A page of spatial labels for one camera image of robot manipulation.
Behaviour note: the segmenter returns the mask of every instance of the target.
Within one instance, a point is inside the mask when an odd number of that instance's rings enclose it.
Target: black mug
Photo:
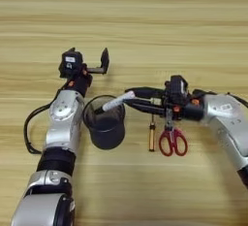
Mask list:
[[[124,105],[95,114],[97,109],[114,98],[110,95],[95,97],[88,102],[82,113],[82,119],[89,129],[91,141],[100,149],[113,149],[120,145],[125,137]]]

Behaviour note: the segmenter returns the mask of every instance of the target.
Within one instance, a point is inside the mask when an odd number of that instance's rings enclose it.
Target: scissors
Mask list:
[[[184,144],[184,150],[178,149],[177,141],[178,139],[181,139]],[[167,139],[169,144],[169,151],[165,151],[163,149],[163,140]],[[161,134],[159,139],[159,148],[161,152],[166,156],[172,156],[172,154],[175,152],[178,156],[184,156],[186,152],[188,151],[188,143],[186,138],[183,136],[180,130],[176,128],[172,128],[171,130],[165,129],[165,131]]]

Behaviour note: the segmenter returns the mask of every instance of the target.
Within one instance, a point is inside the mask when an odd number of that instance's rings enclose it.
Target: wire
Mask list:
[[[65,83],[64,85],[62,85],[61,88],[59,88],[59,89],[57,90],[55,97],[53,98],[53,100],[52,100],[50,103],[48,103],[48,104],[46,104],[46,105],[44,105],[44,106],[38,107],[36,110],[34,110],[33,112],[31,112],[31,114],[29,114],[29,115],[27,116],[27,118],[26,118],[26,120],[25,120],[25,122],[24,122],[24,126],[23,126],[23,137],[24,137],[24,141],[25,141],[26,148],[27,148],[27,150],[28,150],[30,153],[32,153],[32,154],[42,154],[42,152],[39,151],[39,150],[37,150],[36,148],[34,148],[34,147],[32,146],[32,143],[29,141],[29,138],[28,138],[28,124],[29,124],[30,120],[31,120],[34,116],[36,116],[37,114],[42,113],[42,112],[46,111],[47,109],[49,109],[50,106],[51,106],[51,104],[52,104],[52,103],[55,101],[55,99],[57,98],[59,92],[60,92],[61,90],[63,90],[63,89],[69,84],[70,81],[71,81],[71,79],[67,80],[66,83]]]

